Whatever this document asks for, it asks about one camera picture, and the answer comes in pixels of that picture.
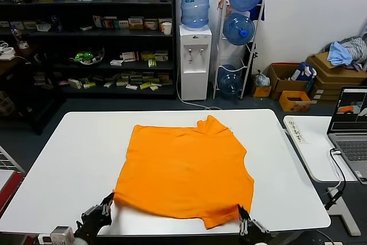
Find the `laptop screen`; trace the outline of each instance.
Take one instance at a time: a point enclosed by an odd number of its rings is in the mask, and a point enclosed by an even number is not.
[[[327,133],[367,132],[367,87],[343,87]]]

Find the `orange box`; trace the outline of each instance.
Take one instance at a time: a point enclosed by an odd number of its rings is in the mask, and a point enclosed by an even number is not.
[[[285,112],[307,112],[311,100],[303,91],[283,91],[279,103]]]
[[[257,87],[253,86],[252,94],[255,98],[267,98],[271,92],[271,86],[268,87]]]

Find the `water bottle cap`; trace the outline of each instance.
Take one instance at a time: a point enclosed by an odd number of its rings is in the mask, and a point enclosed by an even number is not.
[[[246,36],[248,36],[248,31],[246,31],[246,30],[241,30],[239,33],[240,33],[240,36],[241,36],[241,37],[246,37]]]

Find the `desk leg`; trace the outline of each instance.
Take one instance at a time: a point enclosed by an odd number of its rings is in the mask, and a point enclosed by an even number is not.
[[[336,189],[331,190],[330,188],[328,188],[327,190],[329,191],[330,197],[333,197],[337,193]],[[350,213],[348,206],[345,204],[343,197],[340,197],[338,201],[334,205],[331,206],[331,208],[327,211],[327,213],[330,216],[340,215],[342,217],[344,225],[346,226],[349,232],[349,235],[351,236],[361,235],[361,231],[358,228],[358,225],[356,221],[354,220],[352,214]]]
[[[297,239],[303,231],[280,232],[270,240],[269,245],[287,245]]]

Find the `water cooler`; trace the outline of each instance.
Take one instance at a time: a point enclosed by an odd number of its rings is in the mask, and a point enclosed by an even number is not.
[[[208,88],[212,32],[208,25],[201,28],[179,27],[181,98],[205,100]]]

